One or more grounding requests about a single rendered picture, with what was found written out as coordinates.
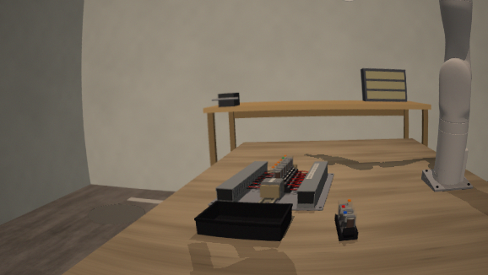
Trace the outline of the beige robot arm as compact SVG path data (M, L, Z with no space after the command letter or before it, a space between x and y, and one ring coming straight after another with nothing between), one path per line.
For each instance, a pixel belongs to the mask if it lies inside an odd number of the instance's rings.
M439 72L439 127L433 178L444 185L464 181L471 96L472 0L439 0L445 57Z

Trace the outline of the black open-top tray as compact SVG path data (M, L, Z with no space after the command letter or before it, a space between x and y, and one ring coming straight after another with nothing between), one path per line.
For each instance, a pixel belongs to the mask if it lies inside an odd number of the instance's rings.
M215 201L194 220L198 235L281 241L292 218L292 206L293 203Z

